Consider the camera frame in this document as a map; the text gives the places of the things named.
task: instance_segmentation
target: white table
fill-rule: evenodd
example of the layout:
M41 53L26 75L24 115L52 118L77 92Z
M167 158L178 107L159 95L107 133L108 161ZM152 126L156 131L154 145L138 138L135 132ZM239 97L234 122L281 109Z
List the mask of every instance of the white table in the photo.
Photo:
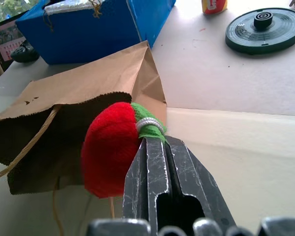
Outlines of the white table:
M205 17L200 1L177 0L152 52L171 107L168 134L185 141L213 174L235 221L255 232L263 217L295 216L295 116L279 115L295 115L295 45L262 57L234 53L224 43L231 19L289 1L253 0L249 8L248 1L229 1L229 10ZM76 66L14 62L0 77L0 112L31 80ZM0 235L57 235L51 199L11 196L1 178ZM66 236L79 234L88 199L83 187L59 191ZM108 202L93 198L80 235L88 221L108 216Z

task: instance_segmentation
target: blue storage box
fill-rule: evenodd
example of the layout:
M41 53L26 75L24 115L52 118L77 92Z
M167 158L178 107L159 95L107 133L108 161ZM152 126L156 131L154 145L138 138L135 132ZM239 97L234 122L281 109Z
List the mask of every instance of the blue storage box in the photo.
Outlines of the blue storage box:
M92 6L47 14L42 0L16 25L48 64L90 62L144 40L152 47L175 1L104 0L96 18Z

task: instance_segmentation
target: window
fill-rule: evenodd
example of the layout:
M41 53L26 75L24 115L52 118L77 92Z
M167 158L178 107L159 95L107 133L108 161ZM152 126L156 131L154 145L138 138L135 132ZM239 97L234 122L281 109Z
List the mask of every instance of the window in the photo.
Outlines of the window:
M39 0L0 0L0 22L30 10Z

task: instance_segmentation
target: yellow container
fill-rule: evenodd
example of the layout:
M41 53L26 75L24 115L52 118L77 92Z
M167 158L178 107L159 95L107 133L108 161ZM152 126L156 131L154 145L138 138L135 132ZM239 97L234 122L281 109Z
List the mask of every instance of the yellow container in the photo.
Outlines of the yellow container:
M202 0L202 11L211 15L224 11L227 7L227 0Z

